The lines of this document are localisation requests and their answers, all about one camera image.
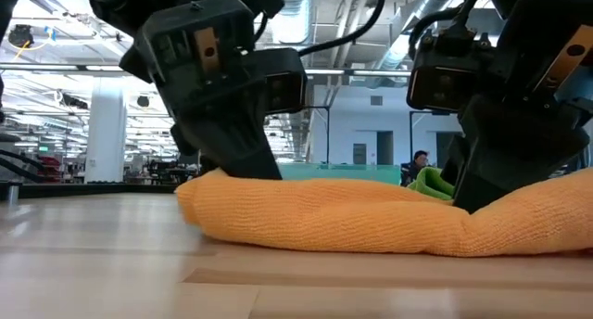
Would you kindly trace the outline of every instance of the person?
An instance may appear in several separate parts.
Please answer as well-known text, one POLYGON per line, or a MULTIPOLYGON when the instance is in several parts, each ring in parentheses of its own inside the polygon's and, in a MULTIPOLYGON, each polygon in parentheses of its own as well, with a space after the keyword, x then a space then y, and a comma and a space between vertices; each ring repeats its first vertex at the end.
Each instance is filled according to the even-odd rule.
POLYGON ((414 182, 420 170, 426 167, 427 164, 428 152, 422 150, 416 151, 414 153, 414 160, 401 164, 401 185, 408 186, 414 182))

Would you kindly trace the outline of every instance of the wooden table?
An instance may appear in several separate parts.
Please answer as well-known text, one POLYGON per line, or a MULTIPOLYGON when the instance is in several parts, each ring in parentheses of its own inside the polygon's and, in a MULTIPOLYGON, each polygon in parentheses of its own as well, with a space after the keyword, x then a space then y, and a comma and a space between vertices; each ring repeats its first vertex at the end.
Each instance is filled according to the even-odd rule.
POLYGON ((593 318, 589 258, 292 252, 208 239, 172 195, 20 203, 2 318, 593 318))

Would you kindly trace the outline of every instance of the orange towel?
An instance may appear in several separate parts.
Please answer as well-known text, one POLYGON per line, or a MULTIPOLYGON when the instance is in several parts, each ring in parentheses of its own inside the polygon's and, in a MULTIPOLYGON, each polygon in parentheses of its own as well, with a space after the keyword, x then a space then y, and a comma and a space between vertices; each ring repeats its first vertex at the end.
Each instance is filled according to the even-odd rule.
POLYGON ((593 169, 517 190, 473 215, 395 185, 237 179, 177 191, 185 220, 220 240, 279 249, 458 257, 593 248, 593 169))

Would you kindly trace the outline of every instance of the wooden surface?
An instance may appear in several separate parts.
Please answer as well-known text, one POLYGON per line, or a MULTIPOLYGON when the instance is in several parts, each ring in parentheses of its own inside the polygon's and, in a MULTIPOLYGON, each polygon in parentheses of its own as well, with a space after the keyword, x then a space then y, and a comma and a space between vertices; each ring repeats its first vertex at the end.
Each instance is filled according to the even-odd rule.
POLYGON ((0 222, 0 316, 593 318, 593 261, 261 249, 201 236, 172 195, 22 200, 0 222))

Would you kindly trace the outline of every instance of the green cloth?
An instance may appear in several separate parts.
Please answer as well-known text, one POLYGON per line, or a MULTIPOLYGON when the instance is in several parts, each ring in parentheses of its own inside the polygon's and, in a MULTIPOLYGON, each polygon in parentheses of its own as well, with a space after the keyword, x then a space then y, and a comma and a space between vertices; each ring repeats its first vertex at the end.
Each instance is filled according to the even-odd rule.
POLYGON ((444 200, 453 199, 453 192, 455 191, 452 184, 441 178, 441 170, 433 167, 421 169, 416 181, 408 185, 408 188, 444 200))

